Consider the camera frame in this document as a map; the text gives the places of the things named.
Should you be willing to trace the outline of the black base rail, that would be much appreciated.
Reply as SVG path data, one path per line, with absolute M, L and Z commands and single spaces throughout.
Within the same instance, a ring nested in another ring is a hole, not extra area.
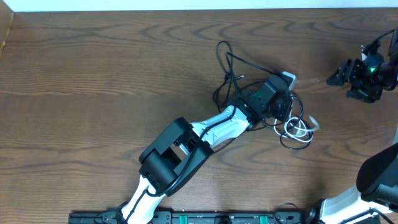
M 70 213 L 68 224 L 121 223 L 122 218 L 115 211 L 102 213 Z M 148 224 L 277 224 L 306 223 L 303 212 L 283 210 L 276 213 L 177 213 L 157 211 Z

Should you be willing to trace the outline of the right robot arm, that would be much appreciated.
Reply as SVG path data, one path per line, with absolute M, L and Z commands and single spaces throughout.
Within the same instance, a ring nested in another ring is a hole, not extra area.
M 383 91 L 397 88 L 397 29 L 388 31 L 391 41 L 389 60 L 378 52 L 377 37 L 361 47 L 361 59 L 346 60 L 330 76 L 331 86 L 351 85 L 348 98 L 374 103 Z M 397 145 L 378 152 L 361 165 L 356 183 L 333 198 L 318 201 L 307 216 L 307 223 L 391 223 L 389 213 L 397 212 Z

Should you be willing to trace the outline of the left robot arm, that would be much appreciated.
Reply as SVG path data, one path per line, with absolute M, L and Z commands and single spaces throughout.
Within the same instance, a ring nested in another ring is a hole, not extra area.
M 180 117 L 140 155 L 140 181 L 131 200 L 121 208 L 119 223 L 149 223 L 164 197 L 181 189 L 215 153 L 214 147 L 235 139 L 266 117 L 284 120 L 290 109 L 288 94 L 295 75 L 271 75 L 253 95 L 237 98 L 220 114 L 189 123 Z

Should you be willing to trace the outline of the clear tape piece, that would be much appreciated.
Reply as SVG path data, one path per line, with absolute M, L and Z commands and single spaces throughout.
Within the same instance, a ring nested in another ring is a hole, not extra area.
M 297 83 L 299 85 L 312 85 L 314 83 L 320 83 L 320 80 L 317 78 L 302 79 L 302 80 L 298 80 Z

